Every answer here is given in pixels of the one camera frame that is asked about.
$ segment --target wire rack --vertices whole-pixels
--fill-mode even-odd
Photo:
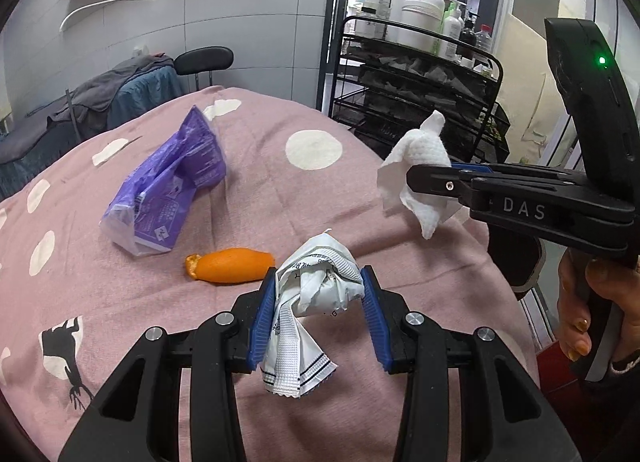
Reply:
[[[505,135],[510,124],[496,103],[503,70],[495,57],[435,32],[376,20],[428,34],[440,44],[471,48],[476,58],[497,71],[494,78],[416,48],[345,34],[345,25],[357,19],[370,21],[349,16],[338,34],[329,107],[332,119],[349,125],[357,137],[385,157],[402,135],[419,127],[437,109],[446,119],[441,137],[452,158],[465,162],[506,160],[509,147]]]

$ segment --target dark bottle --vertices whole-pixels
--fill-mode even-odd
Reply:
[[[462,32],[460,32],[460,41],[468,45],[471,45],[472,47],[475,47],[477,40],[478,38],[476,37],[476,34],[474,32],[474,22],[469,17],[465,21],[465,27],[462,29]],[[458,50],[456,50],[456,53],[472,61],[474,60],[475,52],[471,48],[458,46]]]

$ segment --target yellow nail polish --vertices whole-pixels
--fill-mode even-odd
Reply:
[[[587,343],[585,343],[584,341],[578,341],[576,343],[575,351],[578,352],[582,356],[588,356],[589,355],[589,347],[587,346]]]
[[[580,332],[586,332],[589,329],[589,323],[586,319],[577,319],[574,321],[574,327]]]

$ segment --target black chair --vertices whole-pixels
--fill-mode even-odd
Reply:
[[[209,86],[213,86],[214,70],[226,70],[234,63],[234,53],[227,47],[205,47],[189,50],[174,60],[175,73],[179,76],[196,77],[196,89],[200,89],[198,74],[209,72]]]

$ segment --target human hand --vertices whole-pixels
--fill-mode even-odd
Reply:
[[[587,304],[575,293],[575,268],[568,251],[560,261],[558,275],[560,326],[556,335],[564,355],[577,361],[591,351],[591,315]],[[587,266],[585,277],[597,294],[615,302],[625,314],[612,361],[621,361],[640,350],[640,274],[612,261],[596,259]]]

